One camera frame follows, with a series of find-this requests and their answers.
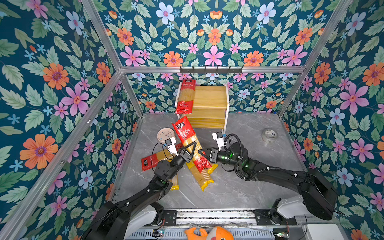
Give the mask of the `red spaghetti bag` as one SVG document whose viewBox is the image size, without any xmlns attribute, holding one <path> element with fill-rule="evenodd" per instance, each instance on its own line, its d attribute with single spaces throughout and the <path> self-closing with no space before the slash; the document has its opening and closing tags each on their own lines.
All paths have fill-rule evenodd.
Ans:
<svg viewBox="0 0 384 240">
<path fill-rule="evenodd" d="M 210 169 L 212 165 L 199 153 L 199 150 L 203 148 L 188 118 L 186 116 L 181 117 L 173 124 L 173 127 L 183 146 L 193 156 L 191 162 L 199 173 Z"/>
<path fill-rule="evenodd" d="M 181 148 L 181 144 L 176 144 L 177 151 Z M 175 156 L 173 156 L 167 149 L 166 145 L 163 143 L 156 143 L 152 149 L 152 152 L 149 156 L 142 158 L 142 170 L 147 171 L 152 169 L 155 171 L 155 167 L 159 162 L 166 160 L 171 161 Z"/>
<path fill-rule="evenodd" d="M 175 113 L 178 115 L 192 114 L 195 99 L 196 80 L 184 79 L 179 91 Z"/>
</svg>

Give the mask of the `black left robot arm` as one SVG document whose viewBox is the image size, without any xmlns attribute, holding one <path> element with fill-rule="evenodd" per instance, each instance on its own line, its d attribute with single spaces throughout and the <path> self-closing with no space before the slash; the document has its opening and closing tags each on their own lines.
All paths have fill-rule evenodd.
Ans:
<svg viewBox="0 0 384 240">
<path fill-rule="evenodd" d="M 124 240 L 132 232 L 152 223 L 154 217 L 149 217 L 145 213 L 143 220 L 147 221 L 139 226 L 134 225 L 135 221 L 140 219 L 139 212 L 147 207 L 150 207 L 151 210 L 157 209 L 153 206 L 171 190 L 173 184 L 170 180 L 177 175 L 185 163 L 189 163 L 193 159 L 196 145 L 196 142 L 192 142 L 180 148 L 170 162 L 159 161 L 154 170 L 154 177 L 143 190 L 115 204 L 108 201 L 102 205 L 81 239 Z"/>
</svg>

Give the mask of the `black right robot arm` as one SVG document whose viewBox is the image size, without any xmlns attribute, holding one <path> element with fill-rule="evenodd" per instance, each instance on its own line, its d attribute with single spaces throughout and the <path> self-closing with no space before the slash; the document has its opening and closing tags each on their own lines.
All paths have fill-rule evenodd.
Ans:
<svg viewBox="0 0 384 240">
<path fill-rule="evenodd" d="M 248 157 L 243 144 L 229 148 L 199 150 L 209 162 L 234 166 L 235 174 L 243 181 L 267 182 L 295 191 L 303 198 L 306 209 L 315 217 L 331 220 L 338 199 L 336 188 L 317 170 L 292 171 L 273 167 Z"/>
</svg>

